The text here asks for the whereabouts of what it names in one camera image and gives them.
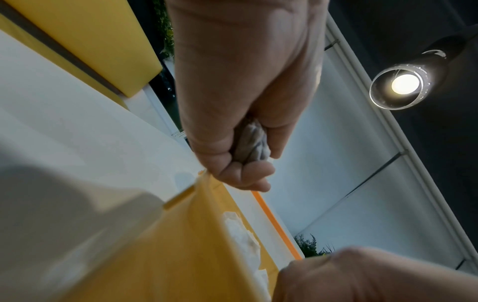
track light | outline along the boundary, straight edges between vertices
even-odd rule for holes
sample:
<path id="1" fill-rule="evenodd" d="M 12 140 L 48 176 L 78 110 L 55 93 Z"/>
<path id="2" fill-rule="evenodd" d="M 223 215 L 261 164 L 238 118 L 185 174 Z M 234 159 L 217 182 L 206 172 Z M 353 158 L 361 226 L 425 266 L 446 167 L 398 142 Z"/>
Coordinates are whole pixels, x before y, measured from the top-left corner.
<path id="1" fill-rule="evenodd" d="M 448 73 L 448 64 L 478 34 L 478 25 L 442 38 L 421 54 L 381 71 L 372 81 L 370 98 L 380 108 L 412 107 L 433 93 Z"/>

green foliage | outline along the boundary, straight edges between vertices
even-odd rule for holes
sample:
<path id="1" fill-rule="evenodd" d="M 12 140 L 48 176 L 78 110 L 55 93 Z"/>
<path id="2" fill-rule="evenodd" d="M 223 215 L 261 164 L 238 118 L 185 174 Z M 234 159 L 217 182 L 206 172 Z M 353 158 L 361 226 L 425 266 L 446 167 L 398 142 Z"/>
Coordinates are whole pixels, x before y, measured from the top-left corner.
<path id="1" fill-rule="evenodd" d="M 173 26 L 169 20 L 168 11 L 166 10 L 166 3 L 164 0 L 152 0 L 154 12 L 156 16 L 156 30 L 163 38 L 164 49 L 162 53 L 166 57 L 174 57 L 174 35 Z"/>
<path id="2" fill-rule="evenodd" d="M 295 242 L 297 242 L 300 250 L 302 253 L 304 253 L 305 258 L 327 255 L 333 252 L 330 246 L 324 247 L 322 250 L 317 252 L 317 240 L 315 239 L 314 235 L 310 235 L 312 236 L 312 241 L 309 239 L 304 239 L 304 235 L 302 234 L 294 237 Z"/>

human hand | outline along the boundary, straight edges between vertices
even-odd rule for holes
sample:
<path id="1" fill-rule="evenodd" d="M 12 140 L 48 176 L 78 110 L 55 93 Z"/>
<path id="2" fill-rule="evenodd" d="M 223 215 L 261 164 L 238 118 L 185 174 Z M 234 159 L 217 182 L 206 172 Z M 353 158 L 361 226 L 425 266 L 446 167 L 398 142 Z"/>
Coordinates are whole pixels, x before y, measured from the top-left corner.
<path id="1" fill-rule="evenodd" d="M 293 261 L 280 271 L 272 302 L 478 301 L 478 279 L 380 250 L 346 248 Z"/>
<path id="2" fill-rule="evenodd" d="M 273 165 L 232 162 L 247 113 L 279 158 L 319 82 L 328 0 L 167 0 L 181 123 L 218 180 L 266 192 Z"/>

orange stripe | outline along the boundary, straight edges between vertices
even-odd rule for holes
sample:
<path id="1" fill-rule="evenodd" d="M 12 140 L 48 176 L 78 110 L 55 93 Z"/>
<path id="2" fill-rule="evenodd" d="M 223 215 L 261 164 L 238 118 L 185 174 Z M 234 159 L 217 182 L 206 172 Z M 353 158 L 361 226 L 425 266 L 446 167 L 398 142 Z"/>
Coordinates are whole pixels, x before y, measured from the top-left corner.
<path id="1" fill-rule="evenodd" d="M 257 192 L 257 191 L 251 191 L 251 192 L 252 192 L 252 195 L 254 195 L 255 200 L 257 200 L 257 202 L 259 203 L 259 206 L 264 211 L 267 218 L 269 218 L 270 222 L 274 226 L 277 233 L 279 233 L 279 236 L 280 236 L 280 238 L 282 238 L 282 241 L 284 241 L 285 245 L 287 246 L 289 251 L 292 253 L 292 256 L 294 256 L 294 258 L 296 260 L 302 259 L 299 252 L 296 250 L 296 248 L 294 247 L 294 245 L 290 241 L 289 237 L 287 237 L 286 233 L 284 232 L 284 230 L 280 226 L 279 222 L 277 222 L 277 220 L 275 219 L 274 214 L 272 214 L 272 212 L 269 209 L 269 206 L 265 203 L 264 199 L 259 194 L 259 192 Z"/>

black ceiling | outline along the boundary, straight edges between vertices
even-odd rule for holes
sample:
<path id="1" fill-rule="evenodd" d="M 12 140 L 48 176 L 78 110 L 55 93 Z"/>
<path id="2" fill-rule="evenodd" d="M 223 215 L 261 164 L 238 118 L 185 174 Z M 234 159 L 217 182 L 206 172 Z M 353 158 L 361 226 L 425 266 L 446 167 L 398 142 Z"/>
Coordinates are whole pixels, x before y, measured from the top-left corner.
<path id="1" fill-rule="evenodd" d="M 478 23 L 476 0 L 331 0 L 332 17 L 371 78 Z M 394 111 L 465 232 L 478 246 L 478 38 L 436 94 Z"/>

